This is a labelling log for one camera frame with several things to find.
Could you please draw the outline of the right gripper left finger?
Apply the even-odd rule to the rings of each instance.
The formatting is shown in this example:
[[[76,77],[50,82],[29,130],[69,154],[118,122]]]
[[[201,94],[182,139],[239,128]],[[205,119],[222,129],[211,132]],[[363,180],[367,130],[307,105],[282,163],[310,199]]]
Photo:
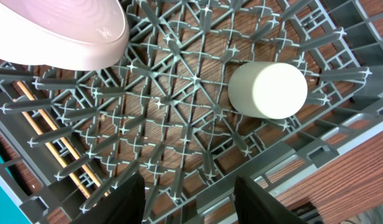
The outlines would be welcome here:
[[[72,223],[78,224],[141,224],[146,204],[144,178],[132,175],[107,199]]]

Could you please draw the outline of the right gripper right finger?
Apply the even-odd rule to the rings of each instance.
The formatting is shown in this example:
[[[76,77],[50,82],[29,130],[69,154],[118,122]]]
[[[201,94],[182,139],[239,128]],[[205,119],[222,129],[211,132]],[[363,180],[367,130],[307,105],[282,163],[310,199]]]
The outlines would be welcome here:
[[[239,224],[306,224],[249,177],[235,178],[234,195]]]

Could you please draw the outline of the white cup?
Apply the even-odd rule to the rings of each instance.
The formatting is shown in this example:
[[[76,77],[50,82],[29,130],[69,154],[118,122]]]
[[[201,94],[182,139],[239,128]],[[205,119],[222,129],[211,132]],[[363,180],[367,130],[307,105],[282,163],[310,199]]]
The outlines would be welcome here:
[[[248,62],[232,74],[228,95],[241,114],[284,119],[297,113],[308,94],[306,78],[296,67],[280,62]]]

